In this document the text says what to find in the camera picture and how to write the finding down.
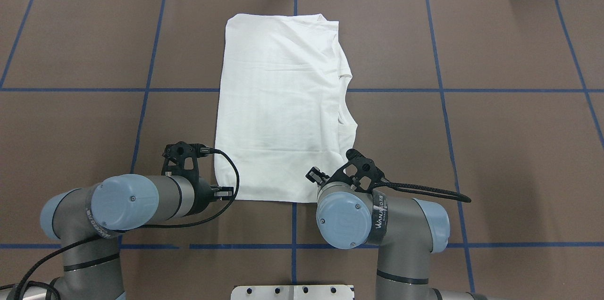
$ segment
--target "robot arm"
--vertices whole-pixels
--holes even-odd
[[[451,227],[446,210],[438,203],[387,197],[378,186],[469,202],[465,195],[413,184],[391,183],[373,160],[356,150],[349,162],[331,177],[313,167],[306,175],[319,185],[317,225],[323,238],[339,249],[360,244],[379,246],[376,276],[378,300],[501,300],[481,294],[446,292],[428,286],[431,253],[445,250]],[[346,167],[354,166],[348,176]],[[368,177],[367,190],[360,181]]]
[[[61,299],[125,300],[118,236],[130,229],[198,214],[212,201],[229,200],[228,207],[236,196],[233,188],[210,186],[199,177],[197,158],[215,152],[219,151],[199,144],[168,145],[162,175],[115,176],[52,197],[40,216],[47,236],[60,240],[62,247],[87,238],[104,238],[63,252],[64,275],[51,282]],[[193,159],[193,169],[185,169],[187,158]],[[15,291],[16,287],[0,292],[0,299],[13,300]],[[55,300],[56,296],[30,287],[23,299]]]

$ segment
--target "light blue cap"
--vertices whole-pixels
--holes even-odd
[[[40,213],[40,227],[44,231],[44,234],[53,240],[59,240],[57,234],[54,233],[54,229],[52,228],[52,221],[54,220],[54,212],[57,210],[59,203],[63,201],[63,199],[75,190],[79,190],[80,188],[75,188],[74,190],[70,190],[63,194],[56,195],[52,197],[49,201],[47,201],[46,205],[42,208]]]
[[[415,198],[414,200],[421,207],[428,221],[430,233],[432,233],[432,253],[442,252],[447,248],[449,236],[451,235],[451,223],[449,223],[447,211],[436,202]]]
[[[351,249],[367,240],[371,231],[371,212],[356,195],[337,191],[319,202],[317,225],[329,244]]]
[[[128,231],[151,220],[159,205],[159,192],[151,180],[135,174],[114,176],[94,190],[94,220],[112,231]]]

